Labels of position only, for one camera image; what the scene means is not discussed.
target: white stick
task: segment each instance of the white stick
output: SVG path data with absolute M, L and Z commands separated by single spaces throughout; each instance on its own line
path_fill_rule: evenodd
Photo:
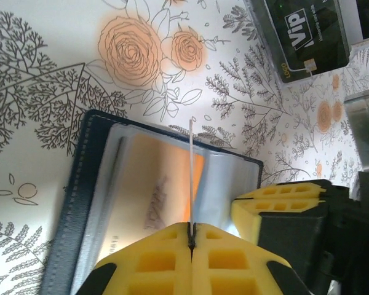
M 190 236 L 193 235 L 193 224 L 194 224 L 194 216 L 192 213 L 192 201 L 194 200 L 193 195 L 193 175 L 192 175 L 192 170 L 193 170 L 193 159 L 192 159 L 192 120 L 190 119 L 190 126 L 189 126 L 189 136 L 190 136 Z

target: card chip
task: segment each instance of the card chip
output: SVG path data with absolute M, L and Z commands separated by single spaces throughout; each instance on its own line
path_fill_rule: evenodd
M 317 70 L 317 66 L 315 65 L 315 60 L 314 58 L 310 59 L 310 60 L 305 60 L 303 62 L 303 64 L 305 65 L 305 68 L 309 71 L 309 72 L 313 72 L 315 70 Z

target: card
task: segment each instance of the card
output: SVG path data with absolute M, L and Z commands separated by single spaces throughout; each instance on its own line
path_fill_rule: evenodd
M 98 260 L 166 226 L 189 221 L 189 151 L 144 133 L 126 140 Z M 204 164 L 204 157 L 195 154 L 195 196 Z

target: floral wallpaper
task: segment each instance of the floral wallpaper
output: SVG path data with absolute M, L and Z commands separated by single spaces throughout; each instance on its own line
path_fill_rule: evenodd
M 241 0 L 0 1 L 0 294 L 38 294 L 88 109 L 187 135 L 192 118 L 194 139 L 262 160 L 263 185 L 351 186 L 343 101 L 365 89 L 369 48 L 279 88 Z

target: stitching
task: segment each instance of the stitching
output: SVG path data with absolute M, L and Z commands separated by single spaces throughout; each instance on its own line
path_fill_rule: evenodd
M 61 236 L 59 238 L 59 247 L 57 250 L 57 253 L 55 253 L 55 257 L 54 257 L 54 261 L 53 261 L 53 265 L 52 265 L 52 274 L 49 278 L 49 282 L 48 282 L 48 287 L 47 287 L 47 294 L 51 294 L 52 291 L 52 287 L 54 287 L 54 280 L 56 277 L 56 273 L 57 273 L 57 268 L 59 266 L 60 263 L 60 258 L 61 258 L 61 253 L 63 250 L 63 241 L 66 238 L 67 233 L 70 232 L 69 227 L 68 227 L 68 223 L 71 221 L 72 218 L 72 207 L 74 205 L 74 202 L 76 202 L 76 197 L 77 197 L 77 190 L 78 190 L 78 183 L 79 183 L 79 177 L 81 175 L 81 171 L 82 171 L 82 166 L 83 166 L 83 161 L 84 161 L 84 156 L 86 153 L 86 147 L 87 147 L 87 142 L 89 141 L 89 132 L 92 126 L 92 122 L 94 120 L 94 118 L 101 118 L 103 120 L 108 120 L 111 122 L 116 123 L 117 121 L 109 119 L 109 118 L 105 118 L 101 115 L 92 115 L 90 116 L 89 120 L 87 121 L 87 127 L 86 127 L 86 131 L 85 131 L 85 138 L 84 141 L 82 143 L 82 149 L 81 149 L 81 156 L 79 158 L 78 161 L 78 165 L 77 165 L 77 169 L 76 169 L 76 174 L 75 174 L 75 180 L 74 180 L 74 186 L 73 186 L 73 191 L 71 193 L 71 198 L 69 200 L 69 204 L 67 206 L 67 208 L 63 208 L 63 211 L 66 212 L 66 216 L 65 216 L 65 223 L 64 223 L 64 227 L 63 227 L 63 232 L 61 233 Z

